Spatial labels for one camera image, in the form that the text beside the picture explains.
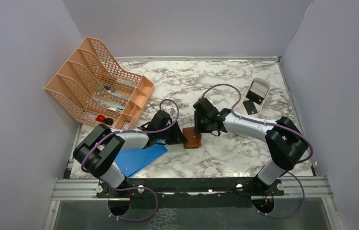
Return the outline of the brown leather card holder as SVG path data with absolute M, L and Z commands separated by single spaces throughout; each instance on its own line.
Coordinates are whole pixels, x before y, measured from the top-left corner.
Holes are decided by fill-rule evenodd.
M 184 137 L 187 139 L 187 142 L 184 143 L 185 149 L 197 149 L 201 144 L 202 135 L 195 132 L 195 127 L 186 127 L 182 129 Z

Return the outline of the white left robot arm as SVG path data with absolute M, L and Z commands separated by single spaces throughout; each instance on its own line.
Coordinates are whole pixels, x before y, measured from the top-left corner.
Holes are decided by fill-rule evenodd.
M 134 130 L 113 131 L 105 124 L 97 125 L 73 151 L 77 160 L 92 176 L 106 182 L 117 197 L 127 190 L 126 176 L 113 162 L 119 152 L 127 149 L 147 149 L 158 141 L 184 144 L 187 139 L 169 113 L 157 111 L 150 122 Z

